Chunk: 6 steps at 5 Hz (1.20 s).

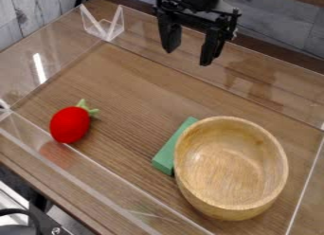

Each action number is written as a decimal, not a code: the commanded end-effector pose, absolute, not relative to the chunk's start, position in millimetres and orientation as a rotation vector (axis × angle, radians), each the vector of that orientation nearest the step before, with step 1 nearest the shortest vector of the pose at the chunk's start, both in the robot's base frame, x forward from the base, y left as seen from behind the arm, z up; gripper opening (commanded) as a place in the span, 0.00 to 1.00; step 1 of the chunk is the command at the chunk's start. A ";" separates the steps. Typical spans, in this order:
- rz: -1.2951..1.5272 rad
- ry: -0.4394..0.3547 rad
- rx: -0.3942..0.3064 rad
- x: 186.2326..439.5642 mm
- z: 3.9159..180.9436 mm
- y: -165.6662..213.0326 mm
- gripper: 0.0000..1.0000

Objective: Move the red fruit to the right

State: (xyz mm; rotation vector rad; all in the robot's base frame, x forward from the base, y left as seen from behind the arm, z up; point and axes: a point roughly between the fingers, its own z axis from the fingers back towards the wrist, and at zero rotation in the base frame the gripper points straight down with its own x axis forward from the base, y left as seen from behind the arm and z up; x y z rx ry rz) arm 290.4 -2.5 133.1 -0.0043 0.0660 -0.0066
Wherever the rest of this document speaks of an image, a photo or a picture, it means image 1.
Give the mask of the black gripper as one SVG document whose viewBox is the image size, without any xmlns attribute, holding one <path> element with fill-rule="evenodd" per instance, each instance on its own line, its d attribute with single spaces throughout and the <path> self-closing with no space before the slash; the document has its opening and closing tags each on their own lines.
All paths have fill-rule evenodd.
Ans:
<svg viewBox="0 0 324 235">
<path fill-rule="evenodd" d="M 238 36 L 238 19 L 242 11 L 224 0 L 156 0 L 162 47 L 171 53 L 182 44 L 182 25 L 211 27 L 202 46 L 200 64 L 208 66 L 220 56 L 226 39 Z"/>
</svg>

